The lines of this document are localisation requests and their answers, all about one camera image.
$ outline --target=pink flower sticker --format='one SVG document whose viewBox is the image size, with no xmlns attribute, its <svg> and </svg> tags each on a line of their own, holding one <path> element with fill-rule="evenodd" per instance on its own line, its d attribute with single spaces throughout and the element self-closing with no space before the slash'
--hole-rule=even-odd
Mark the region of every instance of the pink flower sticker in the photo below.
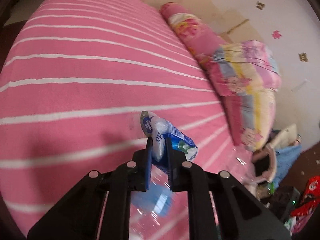
<svg viewBox="0 0 320 240">
<path fill-rule="evenodd" d="M 272 33 L 272 37 L 273 37 L 274 39 L 279 39 L 279 38 L 282 37 L 282 35 L 279 33 L 279 31 L 274 31 L 274 32 Z"/>
</svg>

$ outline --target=blue cloth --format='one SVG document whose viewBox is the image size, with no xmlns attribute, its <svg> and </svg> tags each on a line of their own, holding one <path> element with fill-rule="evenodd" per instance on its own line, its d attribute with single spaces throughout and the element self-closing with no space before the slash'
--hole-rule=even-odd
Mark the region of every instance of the blue cloth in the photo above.
<svg viewBox="0 0 320 240">
<path fill-rule="evenodd" d="M 301 145 L 297 145 L 289 146 L 276 151 L 277 173 L 275 179 L 273 180 L 275 188 L 279 187 L 279 183 L 284 179 L 293 163 L 299 157 L 301 149 Z"/>
</svg>

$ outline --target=blue label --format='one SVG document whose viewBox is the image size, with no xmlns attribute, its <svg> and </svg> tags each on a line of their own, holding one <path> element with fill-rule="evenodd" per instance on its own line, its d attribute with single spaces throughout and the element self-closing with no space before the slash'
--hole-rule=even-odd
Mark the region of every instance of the blue label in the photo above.
<svg viewBox="0 0 320 240">
<path fill-rule="evenodd" d="M 151 119 L 148 116 L 143 118 L 143 125 L 147 133 L 152 133 Z"/>
<path fill-rule="evenodd" d="M 186 135 L 184 135 L 184 140 L 185 140 L 186 143 L 188 143 L 189 145 L 196 146 L 196 144 L 194 143 L 194 141 L 193 141 L 190 137 L 188 137 L 188 136 L 186 136 Z"/>
<path fill-rule="evenodd" d="M 189 161 L 191 161 L 192 159 L 194 159 L 196 156 L 197 156 L 198 153 L 195 153 L 194 155 L 192 155 L 190 158 L 189 158 Z"/>
</svg>

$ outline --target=black object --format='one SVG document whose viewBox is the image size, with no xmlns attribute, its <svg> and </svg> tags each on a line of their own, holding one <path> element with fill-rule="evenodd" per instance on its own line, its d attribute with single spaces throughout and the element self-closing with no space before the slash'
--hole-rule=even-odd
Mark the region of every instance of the black object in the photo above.
<svg viewBox="0 0 320 240">
<path fill-rule="evenodd" d="M 28 240 L 126 240 L 131 191 L 146 191 L 150 181 L 152 139 L 132 161 L 115 171 L 89 172 L 29 231 Z M 166 139 L 168 181 L 173 192 L 188 192 L 190 240 L 218 240 L 210 193 L 221 239 L 289 240 L 289 231 L 229 172 L 218 175 L 186 160 Z"/>
<path fill-rule="evenodd" d="M 300 192 L 291 186 L 277 188 L 270 198 L 269 210 L 283 223 L 285 223 L 292 210 L 299 203 Z"/>
<path fill-rule="evenodd" d="M 261 176 L 264 171 L 267 171 L 270 167 L 270 156 L 257 160 L 254 164 L 254 170 L 256 172 L 256 176 Z"/>
</svg>

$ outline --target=red bag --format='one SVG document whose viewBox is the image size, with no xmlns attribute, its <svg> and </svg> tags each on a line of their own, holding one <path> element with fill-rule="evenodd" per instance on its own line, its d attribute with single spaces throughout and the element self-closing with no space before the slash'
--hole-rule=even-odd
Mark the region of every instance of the red bag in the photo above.
<svg viewBox="0 0 320 240">
<path fill-rule="evenodd" d="M 320 176 L 308 180 L 300 207 L 291 212 L 291 216 L 306 216 L 313 212 L 320 203 Z"/>
</svg>

